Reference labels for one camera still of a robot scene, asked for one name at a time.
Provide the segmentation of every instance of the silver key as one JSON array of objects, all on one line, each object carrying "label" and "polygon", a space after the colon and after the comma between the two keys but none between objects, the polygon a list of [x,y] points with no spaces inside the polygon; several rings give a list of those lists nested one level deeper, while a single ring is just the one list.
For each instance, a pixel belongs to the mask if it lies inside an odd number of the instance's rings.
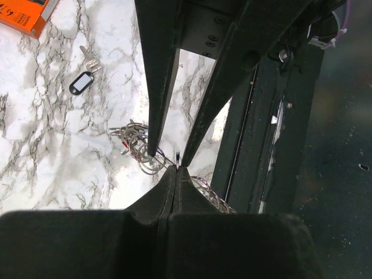
[{"label": "silver key", "polygon": [[95,73],[96,71],[102,68],[101,63],[97,59],[95,59],[91,54],[89,54],[85,47],[81,45],[80,49],[84,54],[86,60],[88,60],[88,62],[85,64],[88,71],[90,71],[91,73]]}]

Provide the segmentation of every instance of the pile of metal rings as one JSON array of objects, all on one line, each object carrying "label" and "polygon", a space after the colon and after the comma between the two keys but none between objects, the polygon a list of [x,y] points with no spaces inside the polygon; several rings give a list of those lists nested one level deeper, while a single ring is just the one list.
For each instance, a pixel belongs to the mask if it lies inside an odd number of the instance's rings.
[{"label": "pile of metal rings", "polygon": [[[135,159],[140,169],[150,176],[154,176],[170,164],[175,164],[164,152],[158,148],[156,155],[151,157],[147,153],[147,138],[148,126],[136,123],[130,120],[130,123],[120,128],[110,128],[110,135],[118,137],[121,143],[125,146],[125,150],[121,153],[123,155],[130,154]],[[236,213],[234,209],[222,199],[220,199],[215,192],[212,191],[207,181],[201,177],[192,176],[195,188],[219,211],[222,213]]]}]

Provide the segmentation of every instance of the cardboard box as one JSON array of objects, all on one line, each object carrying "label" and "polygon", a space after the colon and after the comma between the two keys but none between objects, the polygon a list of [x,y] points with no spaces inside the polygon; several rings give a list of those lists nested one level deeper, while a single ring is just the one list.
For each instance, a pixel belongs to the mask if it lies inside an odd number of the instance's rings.
[{"label": "cardboard box", "polygon": [[38,38],[59,0],[0,0],[0,22]]}]

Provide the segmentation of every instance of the marble surface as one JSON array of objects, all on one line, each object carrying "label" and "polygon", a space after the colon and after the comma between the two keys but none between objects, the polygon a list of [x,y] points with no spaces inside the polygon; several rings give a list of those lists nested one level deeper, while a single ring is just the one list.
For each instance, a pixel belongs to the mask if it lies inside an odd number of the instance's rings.
[{"label": "marble surface", "polygon": [[[85,71],[79,46],[103,64]],[[0,25],[0,214],[20,209],[120,209],[159,179],[122,156],[108,128],[147,123],[148,98],[133,0],[60,0],[39,40]],[[160,147],[183,151],[213,60],[182,51]],[[227,107],[189,168],[211,179]]]}]

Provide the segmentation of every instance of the black key tag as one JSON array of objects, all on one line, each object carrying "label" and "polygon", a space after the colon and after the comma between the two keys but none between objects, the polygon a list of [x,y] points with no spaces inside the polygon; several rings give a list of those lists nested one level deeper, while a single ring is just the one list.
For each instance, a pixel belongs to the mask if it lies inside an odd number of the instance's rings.
[{"label": "black key tag", "polygon": [[89,87],[94,81],[92,73],[85,71],[75,79],[69,87],[71,94],[80,95],[85,89]]}]

